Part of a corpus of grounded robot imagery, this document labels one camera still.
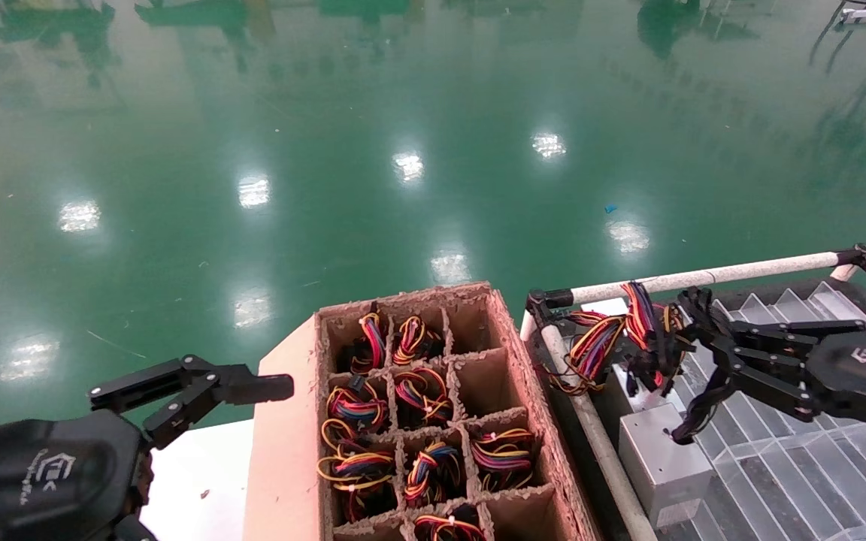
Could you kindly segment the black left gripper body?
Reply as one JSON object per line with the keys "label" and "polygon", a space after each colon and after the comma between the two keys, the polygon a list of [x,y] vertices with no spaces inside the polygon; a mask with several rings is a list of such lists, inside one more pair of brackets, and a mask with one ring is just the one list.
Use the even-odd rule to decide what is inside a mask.
{"label": "black left gripper body", "polygon": [[111,540],[151,479],[147,438],[116,414],[0,425],[0,540]]}

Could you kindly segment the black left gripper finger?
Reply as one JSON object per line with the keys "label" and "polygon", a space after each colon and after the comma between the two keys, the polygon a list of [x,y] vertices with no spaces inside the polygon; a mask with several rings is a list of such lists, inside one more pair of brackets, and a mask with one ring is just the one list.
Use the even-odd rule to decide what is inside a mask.
{"label": "black left gripper finger", "polygon": [[138,515],[127,515],[111,528],[111,540],[157,541],[157,537],[141,523]]}
{"label": "black left gripper finger", "polygon": [[275,403],[293,393],[289,374],[257,376],[247,365],[213,365],[185,355],[101,383],[89,392],[89,400],[92,410],[116,414],[165,400],[142,422],[149,445],[164,449],[221,404]]}

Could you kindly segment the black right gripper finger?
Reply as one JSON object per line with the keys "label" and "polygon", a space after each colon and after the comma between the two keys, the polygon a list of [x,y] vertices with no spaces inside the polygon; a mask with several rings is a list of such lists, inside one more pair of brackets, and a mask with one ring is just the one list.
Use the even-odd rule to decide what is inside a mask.
{"label": "black right gripper finger", "polygon": [[863,321],[732,321],[714,305],[713,292],[708,288],[688,287],[678,294],[677,301],[691,319],[686,335],[716,354],[805,359],[822,345],[866,342]]}
{"label": "black right gripper finger", "polygon": [[688,404],[683,422],[671,433],[680,445],[691,444],[720,404],[743,393],[801,422],[817,417],[817,403],[803,381],[798,359],[760,352],[735,343],[705,343],[715,369],[707,387]]}

